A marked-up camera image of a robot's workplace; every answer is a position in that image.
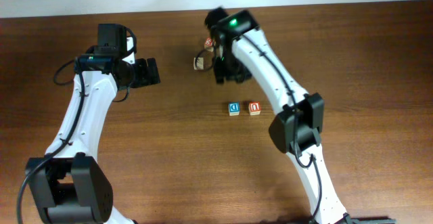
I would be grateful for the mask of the blue letter D block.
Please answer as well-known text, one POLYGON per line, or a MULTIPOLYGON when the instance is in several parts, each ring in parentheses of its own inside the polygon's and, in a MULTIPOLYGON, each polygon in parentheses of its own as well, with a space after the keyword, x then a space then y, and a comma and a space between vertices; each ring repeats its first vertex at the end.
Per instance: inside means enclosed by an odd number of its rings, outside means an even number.
POLYGON ((228 105, 229 115, 237 116, 240 114, 240 103, 239 102, 231 102, 228 105))

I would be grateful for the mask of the red letter U block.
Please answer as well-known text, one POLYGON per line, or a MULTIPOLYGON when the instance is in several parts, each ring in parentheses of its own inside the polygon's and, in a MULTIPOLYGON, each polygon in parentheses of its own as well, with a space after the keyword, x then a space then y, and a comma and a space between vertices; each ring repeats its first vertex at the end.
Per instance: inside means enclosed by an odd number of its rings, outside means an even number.
POLYGON ((248 104, 248 111, 250 116, 259 115, 261 113, 261 106, 259 102, 250 102, 248 104))

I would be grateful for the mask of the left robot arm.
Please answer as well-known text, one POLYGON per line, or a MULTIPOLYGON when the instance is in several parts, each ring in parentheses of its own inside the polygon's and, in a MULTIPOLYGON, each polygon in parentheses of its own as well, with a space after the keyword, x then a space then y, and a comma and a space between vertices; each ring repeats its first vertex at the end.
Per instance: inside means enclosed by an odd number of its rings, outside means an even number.
POLYGON ((30 158, 17 197, 30 188, 44 223, 132 223, 114 207, 112 185, 97 162, 99 140, 119 91, 160 83, 154 58, 136 58, 137 38, 121 24, 99 24, 97 44, 78 55, 62 125, 41 158, 30 158))

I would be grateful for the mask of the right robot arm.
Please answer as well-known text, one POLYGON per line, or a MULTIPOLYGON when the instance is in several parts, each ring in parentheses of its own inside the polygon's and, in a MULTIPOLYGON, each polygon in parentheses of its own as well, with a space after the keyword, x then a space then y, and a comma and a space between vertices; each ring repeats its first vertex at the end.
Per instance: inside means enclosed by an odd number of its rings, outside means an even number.
POLYGON ((324 101, 310 94, 286 70, 248 10, 229 15, 222 7, 204 20, 214 44, 212 68, 218 84, 254 78, 275 118, 269 135, 294 164, 311 208, 311 223, 352 223, 341 203, 323 157, 324 101))

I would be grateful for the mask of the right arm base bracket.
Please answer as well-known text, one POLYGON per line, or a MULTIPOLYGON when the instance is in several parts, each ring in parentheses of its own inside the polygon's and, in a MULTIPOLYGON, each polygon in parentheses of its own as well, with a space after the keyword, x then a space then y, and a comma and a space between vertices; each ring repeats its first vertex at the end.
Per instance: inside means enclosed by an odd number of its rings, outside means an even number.
POLYGON ((397 224, 396 219, 349 219, 348 224, 397 224))

